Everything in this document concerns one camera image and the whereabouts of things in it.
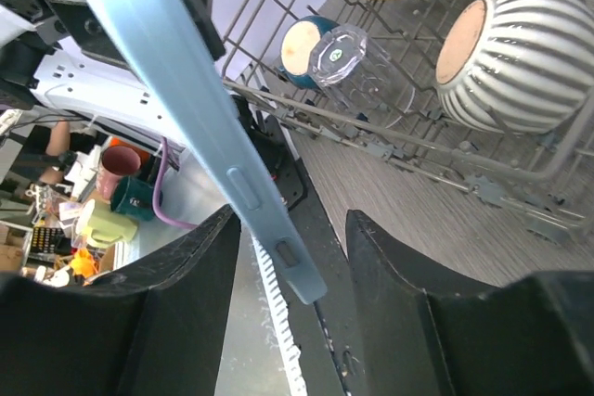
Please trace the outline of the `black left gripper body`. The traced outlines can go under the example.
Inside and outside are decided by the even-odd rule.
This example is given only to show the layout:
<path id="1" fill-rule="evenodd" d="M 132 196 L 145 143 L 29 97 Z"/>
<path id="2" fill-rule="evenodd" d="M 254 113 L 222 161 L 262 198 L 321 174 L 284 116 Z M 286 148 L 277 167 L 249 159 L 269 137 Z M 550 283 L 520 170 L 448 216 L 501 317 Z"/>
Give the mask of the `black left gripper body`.
<path id="1" fill-rule="evenodd" d="M 211 20 L 212 0 L 183 0 L 213 60 L 226 50 Z M 1 45 L 1 106 L 31 109 L 39 103 L 32 90 L 42 57 L 59 48 L 58 40 L 71 37 L 85 56 L 126 70 L 124 58 L 102 30 L 85 0 L 1 0 L 1 10 L 32 25 L 32 30 L 10 37 Z"/>

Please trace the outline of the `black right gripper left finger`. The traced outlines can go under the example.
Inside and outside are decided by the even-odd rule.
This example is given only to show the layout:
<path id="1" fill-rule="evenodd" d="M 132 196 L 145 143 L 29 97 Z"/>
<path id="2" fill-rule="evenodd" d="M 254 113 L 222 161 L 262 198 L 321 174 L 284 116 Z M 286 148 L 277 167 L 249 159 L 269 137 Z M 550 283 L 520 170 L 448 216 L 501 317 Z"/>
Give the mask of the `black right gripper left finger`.
<path id="1" fill-rule="evenodd" d="M 85 287 L 2 274 L 2 393 L 213 394 L 239 238 L 224 206 Z"/>

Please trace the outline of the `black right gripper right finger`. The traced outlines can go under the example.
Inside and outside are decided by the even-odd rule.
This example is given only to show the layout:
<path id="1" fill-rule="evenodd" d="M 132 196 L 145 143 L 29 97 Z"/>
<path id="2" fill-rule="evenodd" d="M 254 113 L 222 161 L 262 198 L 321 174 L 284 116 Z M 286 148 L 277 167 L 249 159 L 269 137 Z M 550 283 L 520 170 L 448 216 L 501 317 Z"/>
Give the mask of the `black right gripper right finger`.
<path id="1" fill-rule="evenodd" d="M 391 236 L 362 211 L 346 241 L 373 395 L 589 395 L 593 274 L 495 287 Z"/>

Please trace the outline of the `phone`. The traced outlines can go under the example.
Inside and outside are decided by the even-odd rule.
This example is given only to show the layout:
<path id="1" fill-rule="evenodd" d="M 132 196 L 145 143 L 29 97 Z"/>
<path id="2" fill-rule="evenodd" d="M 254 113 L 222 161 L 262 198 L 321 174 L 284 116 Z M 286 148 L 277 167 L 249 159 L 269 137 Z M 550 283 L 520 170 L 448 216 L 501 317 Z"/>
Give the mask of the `phone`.
<path id="1" fill-rule="evenodd" d="M 86 0 L 188 148 L 305 304 L 327 292 L 182 0 Z"/>

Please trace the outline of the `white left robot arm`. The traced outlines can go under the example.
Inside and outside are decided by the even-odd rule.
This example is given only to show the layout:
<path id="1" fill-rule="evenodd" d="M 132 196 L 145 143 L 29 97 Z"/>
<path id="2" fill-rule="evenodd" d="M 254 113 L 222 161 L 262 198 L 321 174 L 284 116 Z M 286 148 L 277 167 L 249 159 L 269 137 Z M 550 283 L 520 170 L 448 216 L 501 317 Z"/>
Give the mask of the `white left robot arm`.
<path id="1" fill-rule="evenodd" d="M 86 0 L 1 0 L 1 105 L 67 115 L 142 147 L 185 139 Z"/>

